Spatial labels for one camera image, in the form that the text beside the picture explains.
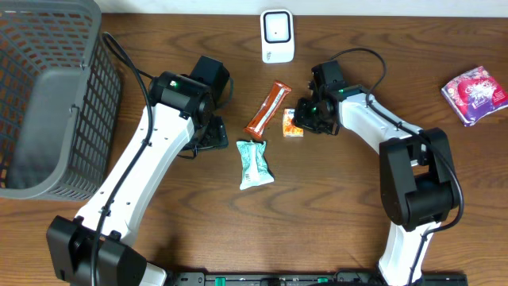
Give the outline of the small orange carton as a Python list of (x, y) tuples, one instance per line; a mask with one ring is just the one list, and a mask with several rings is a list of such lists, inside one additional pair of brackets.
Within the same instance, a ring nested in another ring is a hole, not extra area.
[(294, 109), (286, 108), (283, 112), (283, 136), (284, 137), (303, 137), (302, 128), (293, 123)]

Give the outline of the orange snack bar wrapper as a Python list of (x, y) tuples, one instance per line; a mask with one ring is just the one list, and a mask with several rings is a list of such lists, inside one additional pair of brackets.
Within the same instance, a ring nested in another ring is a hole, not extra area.
[(273, 118), (286, 96), (292, 92), (292, 88), (285, 83), (276, 80), (271, 90), (252, 120), (244, 127), (244, 132), (260, 140), (264, 129)]

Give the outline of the mint green wipes packet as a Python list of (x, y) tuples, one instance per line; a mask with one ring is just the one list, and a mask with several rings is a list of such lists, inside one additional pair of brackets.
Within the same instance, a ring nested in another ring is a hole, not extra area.
[(264, 158), (264, 152), (267, 143), (254, 141), (238, 141), (237, 149), (241, 156), (242, 180), (240, 190), (246, 190), (250, 187), (258, 187), (270, 184), (275, 181), (270, 173), (267, 161)]

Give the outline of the purple pink floral pack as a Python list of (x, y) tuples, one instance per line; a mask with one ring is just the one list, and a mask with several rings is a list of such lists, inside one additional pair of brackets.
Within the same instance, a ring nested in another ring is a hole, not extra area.
[(507, 92), (484, 66), (453, 78), (441, 88), (441, 94), (464, 126), (507, 108)]

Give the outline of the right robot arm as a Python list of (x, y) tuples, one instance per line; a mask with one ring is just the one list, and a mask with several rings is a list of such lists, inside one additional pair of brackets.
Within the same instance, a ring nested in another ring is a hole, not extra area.
[(447, 135), (405, 122), (367, 88), (348, 85), (335, 60), (311, 72), (311, 96), (299, 99), (294, 124), (333, 136), (349, 130), (378, 154), (380, 196), (391, 226), (377, 269), (386, 285), (421, 283), (433, 235), (454, 227), (464, 213)]

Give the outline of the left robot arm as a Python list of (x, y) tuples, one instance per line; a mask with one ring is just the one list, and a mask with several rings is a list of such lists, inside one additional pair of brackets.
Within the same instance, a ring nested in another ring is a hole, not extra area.
[(167, 285), (171, 274), (133, 249), (140, 223), (176, 157), (224, 149), (223, 90), (233, 80), (224, 64), (201, 56), (188, 75), (152, 79), (149, 104), (130, 143), (102, 186), (73, 219), (57, 216), (47, 243), (59, 280), (71, 285)]

